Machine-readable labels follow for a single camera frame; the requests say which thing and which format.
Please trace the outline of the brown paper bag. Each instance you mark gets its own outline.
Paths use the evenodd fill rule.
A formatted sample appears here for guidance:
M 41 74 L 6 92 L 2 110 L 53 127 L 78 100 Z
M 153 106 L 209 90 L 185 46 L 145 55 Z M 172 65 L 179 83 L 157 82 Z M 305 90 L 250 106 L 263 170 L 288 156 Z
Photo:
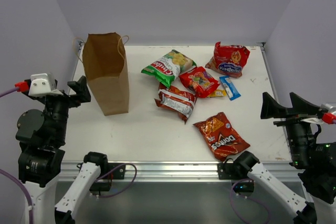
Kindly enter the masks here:
M 87 83 L 105 116 L 129 112 L 129 76 L 125 44 L 116 32 L 88 34 L 78 52 Z

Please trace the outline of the blue snack bar wrapper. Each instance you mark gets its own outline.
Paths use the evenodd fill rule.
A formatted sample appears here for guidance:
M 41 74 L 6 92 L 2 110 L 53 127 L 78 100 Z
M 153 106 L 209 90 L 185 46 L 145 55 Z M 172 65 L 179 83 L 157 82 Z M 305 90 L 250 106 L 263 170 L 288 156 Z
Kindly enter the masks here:
M 229 76 L 221 76 L 219 80 L 231 101 L 241 97 Z

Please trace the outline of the yellow M&M's candy packet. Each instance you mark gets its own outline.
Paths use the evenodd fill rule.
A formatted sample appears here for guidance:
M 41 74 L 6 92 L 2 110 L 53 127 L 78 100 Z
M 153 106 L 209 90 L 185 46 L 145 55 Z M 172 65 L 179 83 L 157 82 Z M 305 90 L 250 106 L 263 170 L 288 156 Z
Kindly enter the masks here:
M 225 90 L 215 90 L 212 93 L 210 93 L 207 97 L 208 98 L 219 98 L 219 97 L 225 97 L 226 91 Z

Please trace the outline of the red patterned snack bag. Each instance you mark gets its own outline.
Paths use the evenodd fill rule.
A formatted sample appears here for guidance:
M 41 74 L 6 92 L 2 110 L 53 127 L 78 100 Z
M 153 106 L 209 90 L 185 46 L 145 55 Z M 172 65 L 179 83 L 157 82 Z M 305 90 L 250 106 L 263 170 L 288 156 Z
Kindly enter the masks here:
M 222 45 L 219 41 L 215 44 L 213 56 L 205 68 L 229 77 L 240 78 L 249 55 L 250 51 L 245 46 Z

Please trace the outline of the green snack bag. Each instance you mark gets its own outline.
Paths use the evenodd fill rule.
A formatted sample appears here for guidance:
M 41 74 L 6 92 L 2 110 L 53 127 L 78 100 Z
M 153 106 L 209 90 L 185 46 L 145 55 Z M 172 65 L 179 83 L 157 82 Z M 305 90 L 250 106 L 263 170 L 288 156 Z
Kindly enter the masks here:
M 154 76 L 159 83 L 169 88 L 177 77 L 193 67 L 196 62 L 177 50 L 171 50 L 160 59 L 141 70 L 141 73 Z

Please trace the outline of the red fruit gummies bag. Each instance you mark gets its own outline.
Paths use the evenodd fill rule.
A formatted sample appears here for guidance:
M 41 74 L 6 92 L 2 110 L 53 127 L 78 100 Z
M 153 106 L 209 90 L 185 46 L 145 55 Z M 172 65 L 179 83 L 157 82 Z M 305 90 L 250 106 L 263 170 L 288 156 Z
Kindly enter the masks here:
M 219 82 L 204 67 L 194 67 L 179 75 L 179 79 L 182 85 L 198 98 L 208 97 L 219 87 Z

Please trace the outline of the red Doritos chip bag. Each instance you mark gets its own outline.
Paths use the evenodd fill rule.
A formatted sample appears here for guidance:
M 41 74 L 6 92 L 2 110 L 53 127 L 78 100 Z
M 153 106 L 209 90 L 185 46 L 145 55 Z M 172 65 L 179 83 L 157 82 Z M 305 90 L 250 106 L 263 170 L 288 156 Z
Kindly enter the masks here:
M 154 99 L 156 106 L 176 112 L 184 123 L 192 115 L 197 101 L 196 95 L 175 86 L 167 88 L 162 83 L 158 86 L 158 97 Z

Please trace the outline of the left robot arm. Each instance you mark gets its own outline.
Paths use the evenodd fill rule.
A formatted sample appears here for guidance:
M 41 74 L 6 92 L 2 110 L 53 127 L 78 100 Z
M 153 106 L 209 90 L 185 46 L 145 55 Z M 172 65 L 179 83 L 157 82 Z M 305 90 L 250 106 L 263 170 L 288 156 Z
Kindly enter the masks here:
M 33 74 L 17 83 L 19 92 L 44 105 L 42 111 L 31 109 L 17 121 L 15 138 L 21 154 L 18 158 L 18 177 L 27 198 L 26 223 L 75 223 L 75 217 L 86 193 L 98 178 L 109 172 L 105 154 L 89 152 L 80 166 L 79 174 L 66 194 L 55 202 L 56 187 L 61 172 L 69 109 L 91 101 L 87 78 L 69 81 L 74 94 L 57 88 L 50 73 Z

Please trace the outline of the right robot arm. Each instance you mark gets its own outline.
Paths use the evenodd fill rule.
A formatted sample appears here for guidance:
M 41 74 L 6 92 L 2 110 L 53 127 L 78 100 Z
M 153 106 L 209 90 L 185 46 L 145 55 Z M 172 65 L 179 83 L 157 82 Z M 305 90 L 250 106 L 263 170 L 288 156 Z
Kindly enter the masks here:
M 233 162 L 236 176 L 249 178 L 275 197 L 292 215 L 294 223 L 335 223 L 335 143 L 317 143 L 323 124 L 335 125 L 335 105 L 314 105 L 290 93 L 292 106 L 280 105 L 269 93 L 262 95 L 261 119 L 275 119 L 284 127 L 290 150 L 290 166 L 312 201 L 295 194 L 271 174 L 251 152 Z

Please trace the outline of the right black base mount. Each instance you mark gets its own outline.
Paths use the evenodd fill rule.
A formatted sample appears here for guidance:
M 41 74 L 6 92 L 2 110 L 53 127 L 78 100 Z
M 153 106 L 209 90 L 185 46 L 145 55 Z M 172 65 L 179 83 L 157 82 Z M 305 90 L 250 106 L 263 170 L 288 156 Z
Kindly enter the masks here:
M 219 180 L 230 180 L 232 185 L 239 180 L 243 180 L 242 182 L 238 182 L 233 188 L 233 192 L 237 196 L 249 197 L 253 194 L 255 189 L 254 182 L 247 175 L 244 173 L 241 174 L 235 169 L 232 158 L 226 158 L 225 161 L 219 162 L 217 164 L 217 173 Z

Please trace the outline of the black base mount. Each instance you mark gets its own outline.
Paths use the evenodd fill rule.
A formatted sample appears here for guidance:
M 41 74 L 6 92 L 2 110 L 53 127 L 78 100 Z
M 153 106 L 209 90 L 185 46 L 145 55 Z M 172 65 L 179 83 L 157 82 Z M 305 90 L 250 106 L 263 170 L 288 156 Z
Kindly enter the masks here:
M 232 158 L 226 158 L 225 161 L 219 162 L 217 164 L 217 173 L 219 180 L 230 180 L 232 185 L 239 180 L 243 180 L 242 182 L 238 182 L 233 188 L 233 192 L 237 196 L 249 197 L 253 194 L 255 189 L 254 182 L 247 175 L 244 173 L 241 174 L 235 169 Z
M 102 178 L 91 185 L 89 189 L 90 193 L 101 196 L 106 195 L 111 189 L 113 194 L 116 193 L 117 190 L 112 188 L 112 183 L 115 180 L 124 180 L 125 171 L 125 163 L 108 163 L 98 176 Z

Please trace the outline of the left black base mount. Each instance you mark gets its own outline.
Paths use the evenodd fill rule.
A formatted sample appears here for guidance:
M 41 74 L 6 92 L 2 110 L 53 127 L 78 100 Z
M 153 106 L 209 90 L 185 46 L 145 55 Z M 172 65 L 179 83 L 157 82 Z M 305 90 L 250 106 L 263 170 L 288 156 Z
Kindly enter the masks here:
M 116 193 L 117 190 L 112 188 L 112 183 L 115 180 L 124 180 L 125 171 L 125 163 L 108 163 L 98 176 L 102 178 L 91 185 L 89 189 L 90 193 L 101 196 L 106 195 L 111 189 L 113 194 Z

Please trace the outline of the aluminium front rail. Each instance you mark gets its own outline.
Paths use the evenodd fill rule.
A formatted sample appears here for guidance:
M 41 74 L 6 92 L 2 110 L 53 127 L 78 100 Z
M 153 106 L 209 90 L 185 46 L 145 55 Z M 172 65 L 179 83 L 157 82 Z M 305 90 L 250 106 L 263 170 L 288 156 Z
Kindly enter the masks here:
M 216 162 L 134 162 L 136 182 L 217 182 Z M 300 170 L 284 161 L 263 162 L 271 174 L 281 182 L 298 182 Z

